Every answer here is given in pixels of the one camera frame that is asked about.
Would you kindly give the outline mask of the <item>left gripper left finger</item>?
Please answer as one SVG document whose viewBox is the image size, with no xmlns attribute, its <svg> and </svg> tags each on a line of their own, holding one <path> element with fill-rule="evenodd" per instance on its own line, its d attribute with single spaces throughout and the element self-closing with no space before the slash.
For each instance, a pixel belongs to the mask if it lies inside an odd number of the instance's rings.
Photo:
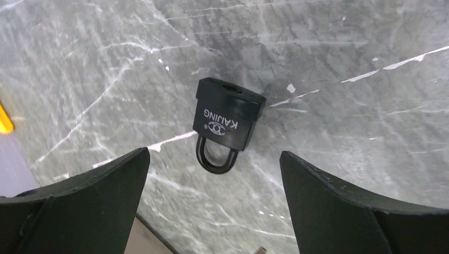
<svg viewBox="0 0 449 254">
<path fill-rule="evenodd" d="M 1 253 L 124 253 L 150 165 L 147 148 L 1 197 Z"/>
</svg>

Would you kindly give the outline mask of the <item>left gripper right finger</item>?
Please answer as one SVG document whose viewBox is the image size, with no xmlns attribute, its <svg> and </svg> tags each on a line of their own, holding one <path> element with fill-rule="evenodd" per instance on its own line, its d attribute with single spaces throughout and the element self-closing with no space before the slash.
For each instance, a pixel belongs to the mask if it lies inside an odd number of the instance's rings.
<svg viewBox="0 0 449 254">
<path fill-rule="evenodd" d="M 300 253 L 448 253 L 448 210 L 382 196 L 289 151 L 282 182 Z"/>
</svg>

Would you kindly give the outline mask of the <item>black padlock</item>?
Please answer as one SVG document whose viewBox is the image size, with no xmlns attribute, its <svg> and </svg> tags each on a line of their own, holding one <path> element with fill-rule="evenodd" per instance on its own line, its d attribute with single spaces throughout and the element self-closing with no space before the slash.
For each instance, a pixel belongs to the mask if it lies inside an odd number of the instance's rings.
<svg viewBox="0 0 449 254">
<path fill-rule="evenodd" d="M 193 130 L 198 134 L 196 157 L 199 164 L 213 174 L 224 174 L 244 151 L 261 117 L 266 98 L 256 92 L 220 79 L 199 80 L 196 91 Z M 212 141 L 229 148 L 226 162 L 216 166 L 205 155 L 205 145 Z"/>
</svg>

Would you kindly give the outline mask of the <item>blue cable lock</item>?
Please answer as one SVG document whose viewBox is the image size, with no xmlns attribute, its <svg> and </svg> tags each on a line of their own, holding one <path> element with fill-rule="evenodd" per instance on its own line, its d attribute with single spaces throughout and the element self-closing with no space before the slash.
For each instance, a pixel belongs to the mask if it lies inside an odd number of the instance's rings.
<svg viewBox="0 0 449 254">
<path fill-rule="evenodd" d="M 253 254 L 266 254 L 267 250 L 264 247 L 259 247 Z"/>
</svg>

